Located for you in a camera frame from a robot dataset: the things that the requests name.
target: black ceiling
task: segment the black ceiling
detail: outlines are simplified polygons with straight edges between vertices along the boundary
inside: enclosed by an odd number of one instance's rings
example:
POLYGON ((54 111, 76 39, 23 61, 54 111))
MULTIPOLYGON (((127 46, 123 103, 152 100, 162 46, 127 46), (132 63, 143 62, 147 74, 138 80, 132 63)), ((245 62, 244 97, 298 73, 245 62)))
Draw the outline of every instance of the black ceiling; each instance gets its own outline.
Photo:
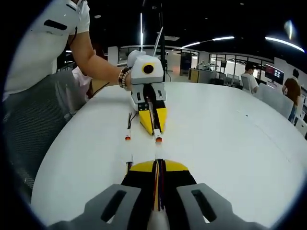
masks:
MULTIPOLYGON (((234 36, 234 40, 207 42, 191 48, 270 59, 279 57, 307 72, 306 54, 264 38, 272 36, 289 41, 284 24, 291 20, 297 31, 291 43, 307 50, 307 18, 303 2, 165 0, 162 5, 165 35, 180 37, 177 41, 165 41, 165 45, 184 46, 216 37, 234 36)), ((139 45, 142 12, 144 44, 154 44, 160 29, 160 0, 88 0, 88 4, 93 42, 103 47, 139 45), (95 19, 95 15, 101 15, 101 18, 95 19)))

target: bracelet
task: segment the bracelet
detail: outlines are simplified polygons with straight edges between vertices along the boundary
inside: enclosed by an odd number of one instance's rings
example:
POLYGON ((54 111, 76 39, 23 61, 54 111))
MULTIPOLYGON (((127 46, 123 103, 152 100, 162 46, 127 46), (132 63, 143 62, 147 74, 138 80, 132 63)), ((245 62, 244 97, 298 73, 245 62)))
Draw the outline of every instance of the bracelet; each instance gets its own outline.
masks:
POLYGON ((126 78, 128 74, 130 74, 130 69, 128 67, 125 67, 120 71, 120 74, 118 76, 118 85, 125 90, 128 90, 126 85, 126 78))

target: black circular eye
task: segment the black circular eye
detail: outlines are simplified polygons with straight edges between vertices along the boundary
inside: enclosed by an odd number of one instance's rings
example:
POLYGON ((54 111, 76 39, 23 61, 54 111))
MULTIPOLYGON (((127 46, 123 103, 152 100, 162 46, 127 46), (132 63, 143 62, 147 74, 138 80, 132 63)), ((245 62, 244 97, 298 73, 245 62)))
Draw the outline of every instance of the black circular eye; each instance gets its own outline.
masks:
POLYGON ((152 73, 153 70, 154 70, 154 67, 152 65, 147 65, 147 66, 144 66, 143 68, 144 73, 147 73, 147 74, 152 73))

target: person in brown shirt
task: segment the person in brown shirt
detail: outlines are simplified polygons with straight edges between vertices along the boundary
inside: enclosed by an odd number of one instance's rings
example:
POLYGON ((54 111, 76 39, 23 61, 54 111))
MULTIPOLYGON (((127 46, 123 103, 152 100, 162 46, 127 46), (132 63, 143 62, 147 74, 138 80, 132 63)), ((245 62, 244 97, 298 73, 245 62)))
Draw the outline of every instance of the person in brown shirt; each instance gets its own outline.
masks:
POLYGON ((289 116, 289 121, 292 122, 295 116, 296 108, 298 105, 298 100, 299 97, 301 96, 301 87, 298 84, 298 76, 299 73, 297 69, 293 70, 293 77, 288 78, 286 82, 283 85, 283 93, 286 95, 288 98, 290 98, 293 101, 293 108, 291 111, 291 114, 289 116))

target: white round table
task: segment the white round table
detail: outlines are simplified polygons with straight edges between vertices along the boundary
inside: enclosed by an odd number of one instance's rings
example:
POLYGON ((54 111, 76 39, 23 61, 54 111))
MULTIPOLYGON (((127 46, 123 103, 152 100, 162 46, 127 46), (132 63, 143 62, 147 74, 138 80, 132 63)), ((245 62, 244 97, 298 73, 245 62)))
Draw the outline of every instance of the white round table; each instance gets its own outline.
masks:
MULTIPOLYGON (((307 168, 307 142, 286 118, 239 89, 168 82, 165 159, 186 165, 232 203, 245 221, 272 226, 291 208, 307 168)), ((36 177, 32 208, 44 224, 72 220, 87 201, 120 184, 126 161, 155 159, 157 146, 136 117, 130 93, 103 89, 63 128, 36 177)))

